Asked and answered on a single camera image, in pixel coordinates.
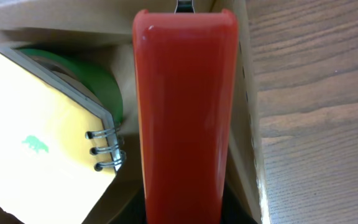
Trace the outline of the green tape roll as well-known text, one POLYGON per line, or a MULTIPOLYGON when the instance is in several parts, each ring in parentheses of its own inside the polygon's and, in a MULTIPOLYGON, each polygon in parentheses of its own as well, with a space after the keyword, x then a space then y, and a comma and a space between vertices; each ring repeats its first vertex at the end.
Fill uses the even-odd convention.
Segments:
POLYGON ((39 64, 77 80, 97 97, 116 122, 123 120, 124 107, 119 85, 102 66, 40 49, 20 49, 19 51, 39 64))

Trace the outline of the yellow white square packet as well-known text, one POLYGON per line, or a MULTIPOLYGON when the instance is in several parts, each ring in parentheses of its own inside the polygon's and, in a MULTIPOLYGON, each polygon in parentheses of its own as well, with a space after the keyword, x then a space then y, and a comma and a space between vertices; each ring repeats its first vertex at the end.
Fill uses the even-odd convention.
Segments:
POLYGON ((81 223, 124 162, 112 114, 23 53, 0 50, 0 208, 81 223))

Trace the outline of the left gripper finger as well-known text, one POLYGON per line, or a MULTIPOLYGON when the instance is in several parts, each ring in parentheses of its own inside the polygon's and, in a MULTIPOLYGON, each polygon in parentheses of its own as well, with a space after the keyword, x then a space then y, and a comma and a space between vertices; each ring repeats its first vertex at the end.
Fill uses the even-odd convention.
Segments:
POLYGON ((228 183, 224 184, 221 224, 257 224, 244 210, 228 183))

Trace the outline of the small orange lighter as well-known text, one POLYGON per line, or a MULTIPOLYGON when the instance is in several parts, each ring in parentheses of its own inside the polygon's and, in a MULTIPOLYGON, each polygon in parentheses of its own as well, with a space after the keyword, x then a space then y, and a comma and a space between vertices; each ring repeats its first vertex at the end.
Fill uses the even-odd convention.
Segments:
POLYGON ((239 34, 220 12, 139 11, 132 26, 148 223, 219 223, 239 34))

